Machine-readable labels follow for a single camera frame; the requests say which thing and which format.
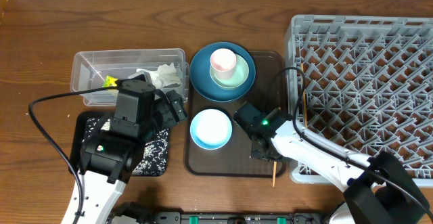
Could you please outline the white rice grains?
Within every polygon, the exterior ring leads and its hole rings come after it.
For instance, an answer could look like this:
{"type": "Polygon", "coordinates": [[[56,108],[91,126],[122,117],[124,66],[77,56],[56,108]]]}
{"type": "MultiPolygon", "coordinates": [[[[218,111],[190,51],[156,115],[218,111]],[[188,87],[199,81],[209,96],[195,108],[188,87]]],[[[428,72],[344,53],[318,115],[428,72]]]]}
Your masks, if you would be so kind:
{"type": "Polygon", "coordinates": [[[143,159],[134,169],[132,176],[159,177],[166,172],[168,133],[168,129],[162,130],[156,134],[153,141],[146,143],[143,159]]]}

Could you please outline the white tissue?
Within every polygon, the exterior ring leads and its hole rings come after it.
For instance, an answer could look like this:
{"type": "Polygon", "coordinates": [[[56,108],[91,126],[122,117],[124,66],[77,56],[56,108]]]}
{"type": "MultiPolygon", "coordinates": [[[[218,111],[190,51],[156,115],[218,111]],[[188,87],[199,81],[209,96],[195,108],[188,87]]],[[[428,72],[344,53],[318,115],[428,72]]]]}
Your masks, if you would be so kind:
{"type": "Polygon", "coordinates": [[[157,70],[146,70],[143,68],[136,69],[136,72],[145,72],[149,74],[151,83],[157,89],[163,89],[174,85],[182,85],[180,77],[177,75],[177,69],[174,64],[160,65],[157,70]]]}

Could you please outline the yellow snack wrapper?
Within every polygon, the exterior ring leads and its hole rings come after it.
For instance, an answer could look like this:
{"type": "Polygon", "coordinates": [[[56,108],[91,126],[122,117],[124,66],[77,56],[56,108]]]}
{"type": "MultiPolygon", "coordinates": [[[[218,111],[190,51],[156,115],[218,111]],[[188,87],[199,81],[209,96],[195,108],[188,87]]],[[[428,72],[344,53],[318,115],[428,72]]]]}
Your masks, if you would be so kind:
{"type": "Polygon", "coordinates": [[[117,87],[117,78],[107,75],[104,79],[102,87],[117,87]]]}

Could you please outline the wooden chopstick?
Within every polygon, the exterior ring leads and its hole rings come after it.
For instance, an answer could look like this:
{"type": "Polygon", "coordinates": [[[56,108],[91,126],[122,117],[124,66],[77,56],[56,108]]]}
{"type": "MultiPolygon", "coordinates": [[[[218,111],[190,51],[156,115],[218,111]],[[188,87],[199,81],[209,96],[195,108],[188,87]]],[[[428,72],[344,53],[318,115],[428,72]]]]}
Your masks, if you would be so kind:
{"type": "MultiPolygon", "coordinates": [[[[304,64],[302,62],[300,63],[300,68],[303,71],[303,73],[305,73],[304,64]]],[[[302,92],[304,126],[307,128],[308,127],[308,119],[307,119],[307,108],[306,108],[306,79],[305,79],[305,82],[302,82],[302,85],[304,86],[304,91],[302,92]]]]}
{"type": "Polygon", "coordinates": [[[276,180],[276,172],[277,172],[277,162],[273,162],[273,179],[272,179],[272,187],[275,187],[275,180],[276,180]]]}

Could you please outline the light blue bowl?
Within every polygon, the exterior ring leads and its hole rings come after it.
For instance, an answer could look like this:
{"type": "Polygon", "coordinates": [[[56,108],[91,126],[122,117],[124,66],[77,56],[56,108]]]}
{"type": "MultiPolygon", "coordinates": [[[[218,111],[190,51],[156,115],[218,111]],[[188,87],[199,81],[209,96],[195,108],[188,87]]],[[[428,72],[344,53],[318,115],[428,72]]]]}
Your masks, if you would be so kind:
{"type": "Polygon", "coordinates": [[[230,118],[217,109],[197,113],[189,127],[193,142],[204,150],[217,150],[226,145],[232,135],[230,118]]]}

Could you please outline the pink plastic cup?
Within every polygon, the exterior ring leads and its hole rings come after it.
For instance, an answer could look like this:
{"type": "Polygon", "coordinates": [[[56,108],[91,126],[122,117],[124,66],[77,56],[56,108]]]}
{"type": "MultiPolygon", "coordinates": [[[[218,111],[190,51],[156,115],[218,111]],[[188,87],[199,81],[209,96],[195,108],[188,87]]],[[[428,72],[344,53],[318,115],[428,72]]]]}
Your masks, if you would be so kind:
{"type": "Polygon", "coordinates": [[[230,49],[217,49],[210,56],[211,68],[215,76],[221,80],[228,80],[233,76],[236,63],[236,55],[230,49]]]}

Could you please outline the light green small plate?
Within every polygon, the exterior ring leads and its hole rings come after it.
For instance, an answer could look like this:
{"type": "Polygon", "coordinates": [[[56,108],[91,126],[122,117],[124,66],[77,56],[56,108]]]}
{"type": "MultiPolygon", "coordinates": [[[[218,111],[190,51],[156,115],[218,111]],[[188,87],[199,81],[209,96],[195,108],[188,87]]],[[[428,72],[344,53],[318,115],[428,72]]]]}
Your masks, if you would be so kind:
{"type": "Polygon", "coordinates": [[[222,89],[233,90],[243,85],[250,73],[247,61],[236,54],[235,66],[229,71],[219,71],[210,66],[210,77],[212,81],[222,89]]]}

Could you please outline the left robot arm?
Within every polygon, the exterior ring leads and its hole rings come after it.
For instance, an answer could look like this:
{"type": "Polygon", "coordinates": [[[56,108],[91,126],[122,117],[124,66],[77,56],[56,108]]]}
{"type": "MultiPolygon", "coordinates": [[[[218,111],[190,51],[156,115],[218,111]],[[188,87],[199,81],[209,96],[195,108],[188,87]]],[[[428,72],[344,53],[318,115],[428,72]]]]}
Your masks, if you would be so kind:
{"type": "Polygon", "coordinates": [[[78,181],[63,223],[105,223],[122,195],[146,143],[187,118],[183,98],[141,79],[117,82],[115,111],[104,114],[81,143],[74,172],[78,181]]]}

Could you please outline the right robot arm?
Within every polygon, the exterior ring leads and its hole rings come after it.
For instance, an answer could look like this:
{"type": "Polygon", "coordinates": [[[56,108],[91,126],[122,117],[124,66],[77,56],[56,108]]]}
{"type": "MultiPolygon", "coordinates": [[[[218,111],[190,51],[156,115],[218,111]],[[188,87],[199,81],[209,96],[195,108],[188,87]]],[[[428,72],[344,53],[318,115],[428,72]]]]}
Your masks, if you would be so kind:
{"type": "Polygon", "coordinates": [[[278,108],[266,113],[246,102],[233,120],[252,140],[253,158],[296,160],[343,193],[344,203],[324,223],[418,223],[432,216],[426,197],[388,152],[370,156],[343,148],[278,108]]]}

